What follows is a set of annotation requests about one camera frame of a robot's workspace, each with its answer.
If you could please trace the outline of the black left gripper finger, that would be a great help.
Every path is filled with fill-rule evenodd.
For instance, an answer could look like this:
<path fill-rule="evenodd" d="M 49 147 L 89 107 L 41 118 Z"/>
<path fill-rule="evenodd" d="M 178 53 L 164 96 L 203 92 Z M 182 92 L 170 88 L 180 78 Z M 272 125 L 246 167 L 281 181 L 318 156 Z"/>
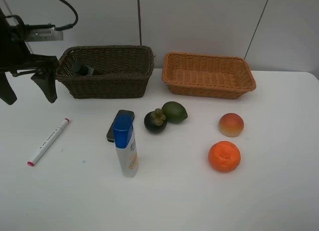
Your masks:
<path fill-rule="evenodd" d="M 8 105 L 12 105 L 17 100 L 5 73 L 0 74 L 0 98 Z"/>
<path fill-rule="evenodd" d="M 40 68 L 32 72 L 34 75 L 31 77 L 31 80 L 42 90 L 47 100 L 50 103 L 54 103 L 57 99 L 55 85 L 56 68 Z"/>

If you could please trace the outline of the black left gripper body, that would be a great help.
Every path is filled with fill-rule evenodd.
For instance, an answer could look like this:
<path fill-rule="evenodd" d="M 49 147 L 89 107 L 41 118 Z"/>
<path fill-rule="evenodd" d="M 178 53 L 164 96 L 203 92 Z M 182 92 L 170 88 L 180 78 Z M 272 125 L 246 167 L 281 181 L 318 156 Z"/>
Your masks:
<path fill-rule="evenodd" d="M 0 72 L 10 72 L 18 77 L 25 74 L 55 73 L 59 61 L 55 56 L 32 54 L 25 44 L 37 28 L 53 28 L 53 25 L 24 24 L 18 15 L 0 13 Z"/>

